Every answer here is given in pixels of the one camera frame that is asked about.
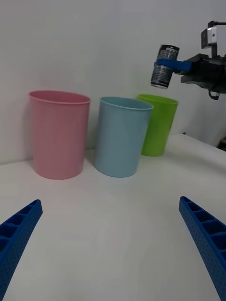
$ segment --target can label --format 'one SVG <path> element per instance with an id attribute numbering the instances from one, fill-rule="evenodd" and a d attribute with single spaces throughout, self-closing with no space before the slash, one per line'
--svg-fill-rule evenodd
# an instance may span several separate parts
<path id="1" fill-rule="evenodd" d="M 172 45 L 161 45 L 157 60 L 168 58 L 176 60 L 178 57 L 179 48 Z M 173 74 L 173 70 L 166 66 L 155 65 L 152 73 L 151 85 L 163 89 L 167 89 Z"/>

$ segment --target green bucket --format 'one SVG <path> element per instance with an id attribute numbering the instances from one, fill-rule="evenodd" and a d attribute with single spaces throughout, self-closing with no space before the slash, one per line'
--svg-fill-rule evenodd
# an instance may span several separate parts
<path id="1" fill-rule="evenodd" d="M 138 95 L 137 100 L 153 106 L 142 155 L 161 156 L 165 150 L 178 102 L 174 99 L 148 94 Z"/>

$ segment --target blue bucket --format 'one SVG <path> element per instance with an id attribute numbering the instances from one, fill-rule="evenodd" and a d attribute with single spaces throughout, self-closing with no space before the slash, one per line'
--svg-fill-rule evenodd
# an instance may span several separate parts
<path id="1" fill-rule="evenodd" d="M 95 167 L 112 177 L 137 171 L 152 105 L 130 98 L 100 100 Z"/>

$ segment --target pink bucket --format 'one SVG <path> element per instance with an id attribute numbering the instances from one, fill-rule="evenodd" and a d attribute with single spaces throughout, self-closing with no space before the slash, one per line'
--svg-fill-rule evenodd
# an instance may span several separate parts
<path id="1" fill-rule="evenodd" d="M 61 91 L 33 91 L 29 97 L 36 173 L 59 180 L 80 174 L 91 100 Z"/>

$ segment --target white table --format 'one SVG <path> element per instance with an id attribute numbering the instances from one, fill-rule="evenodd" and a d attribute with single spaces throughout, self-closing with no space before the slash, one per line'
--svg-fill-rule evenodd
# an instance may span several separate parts
<path id="1" fill-rule="evenodd" d="M 0 166 L 0 223 L 37 198 L 44 211 L 4 301 L 218 301 L 182 195 L 226 223 L 226 153 L 172 135 L 164 156 L 142 156 L 124 179 L 90 158 L 65 181 L 29 162 Z"/>

